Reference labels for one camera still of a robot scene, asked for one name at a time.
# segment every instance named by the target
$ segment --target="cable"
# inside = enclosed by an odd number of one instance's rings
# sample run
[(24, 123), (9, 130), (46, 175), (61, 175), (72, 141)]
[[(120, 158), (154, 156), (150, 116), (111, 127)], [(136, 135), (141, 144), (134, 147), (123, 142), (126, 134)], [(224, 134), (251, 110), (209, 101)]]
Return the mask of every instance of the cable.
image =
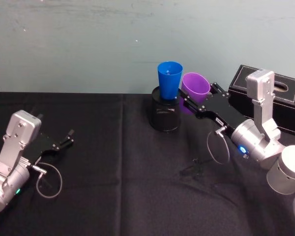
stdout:
[(56, 170), (56, 172), (58, 173), (59, 178), (60, 178), (60, 187), (59, 187), (59, 191), (58, 191), (56, 194), (52, 195), (52, 196), (46, 196), (46, 195), (42, 194), (42, 193), (40, 192), (39, 188), (38, 188), (39, 181), (40, 181), (41, 177), (43, 176), (42, 173), (39, 175), (38, 180), (37, 180), (37, 182), (36, 182), (36, 190), (37, 190), (37, 192), (39, 193), (40, 196), (42, 196), (43, 198), (47, 198), (47, 199), (55, 198), (56, 196), (59, 195), (59, 193), (60, 193), (61, 190), (62, 190), (62, 176), (61, 176), (61, 174), (60, 174), (60, 171), (59, 171), (56, 167), (54, 167), (53, 165), (48, 164), (48, 163), (45, 163), (45, 162), (39, 162), (38, 164), (42, 164), (42, 165), (46, 165), (46, 166), (50, 166), (50, 167), (54, 168), (54, 169)]
[(227, 142), (226, 142), (225, 138), (222, 137), (222, 139), (223, 139), (223, 141), (224, 141), (224, 143), (225, 143), (226, 149), (227, 149), (227, 154), (228, 154), (227, 161), (226, 161), (225, 163), (222, 163), (222, 162), (217, 161), (217, 160), (214, 158), (214, 156), (213, 156), (213, 154), (212, 154), (212, 152), (211, 152), (211, 150), (210, 150), (210, 147), (208, 146), (208, 137), (210, 136), (211, 133), (212, 133), (212, 131), (209, 132), (209, 134), (207, 135), (207, 138), (206, 138), (206, 146), (207, 146), (207, 149), (208, 149), (208, 151), (209, 151), (209, 153), (210, 153), (212, 159), (213, 159), (217, 164), (225, 165), (226, 163), (228, 163), (228, 162), (230, 161), (230, 150), (229, 150), (229, 148), (228, 148)]

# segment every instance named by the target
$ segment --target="white label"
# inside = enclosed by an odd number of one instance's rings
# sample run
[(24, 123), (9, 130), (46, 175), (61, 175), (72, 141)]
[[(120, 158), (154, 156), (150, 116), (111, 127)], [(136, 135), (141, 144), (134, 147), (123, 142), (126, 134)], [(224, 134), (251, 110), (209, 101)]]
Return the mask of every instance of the white label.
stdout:
[(219, 118), (215, 118), (216, 122), (219, 123), (221, 126), (224, 125), (224, 123), (219, 119)]

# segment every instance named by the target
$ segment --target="black cylinder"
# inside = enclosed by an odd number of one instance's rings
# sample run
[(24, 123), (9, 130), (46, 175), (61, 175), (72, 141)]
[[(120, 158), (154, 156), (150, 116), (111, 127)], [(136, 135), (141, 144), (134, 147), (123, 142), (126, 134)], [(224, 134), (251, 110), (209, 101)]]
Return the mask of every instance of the black cylinder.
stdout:
[(172, 100), (162, 99), (159, 87), (152, 92), (150, 124), (156, 130), (169, 132), (177, 129), (180, 123), (179, 96)]

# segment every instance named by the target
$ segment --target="black table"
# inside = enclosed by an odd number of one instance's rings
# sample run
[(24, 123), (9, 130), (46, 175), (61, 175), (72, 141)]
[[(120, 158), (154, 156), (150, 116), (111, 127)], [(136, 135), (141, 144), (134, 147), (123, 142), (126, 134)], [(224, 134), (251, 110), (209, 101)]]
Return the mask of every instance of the black table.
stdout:
[[(182, 115), (177, 131), (155, 131), (147, 117), (150, 99), (1, 92), (0, 149), (20, 109), (44, 114), (41, 130), (56, 140), (76, 132), (74, 146), (56, 163), (61, 194), (41, 198), (33, 173), (0, 213), (0, 235), (295, 236), (295, 195), (271, 190), (266, 171), (231, 142), (228, 164), (206, 162), (207, 134), (217, 128), (211, 120)], [(281, 142), (295, 144), (295, 137), (284, 133)], [(205, 162), (200, 174), (182, 175), (195, 158)]]

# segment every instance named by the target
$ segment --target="black leather box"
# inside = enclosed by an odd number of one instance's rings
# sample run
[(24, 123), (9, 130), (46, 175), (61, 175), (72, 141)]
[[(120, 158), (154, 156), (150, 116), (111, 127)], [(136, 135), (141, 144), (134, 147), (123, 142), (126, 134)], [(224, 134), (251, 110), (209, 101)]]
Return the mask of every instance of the black leather box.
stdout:
[[(247, 97), (246, 78), (256, 70), (241, 65), (228, 90), (230, 104), (248, 118), (253, 118), (254, 108)], [(295, 79), (275, 74), (274, 80), (273, 118), (282, 131), (295, 134)]]

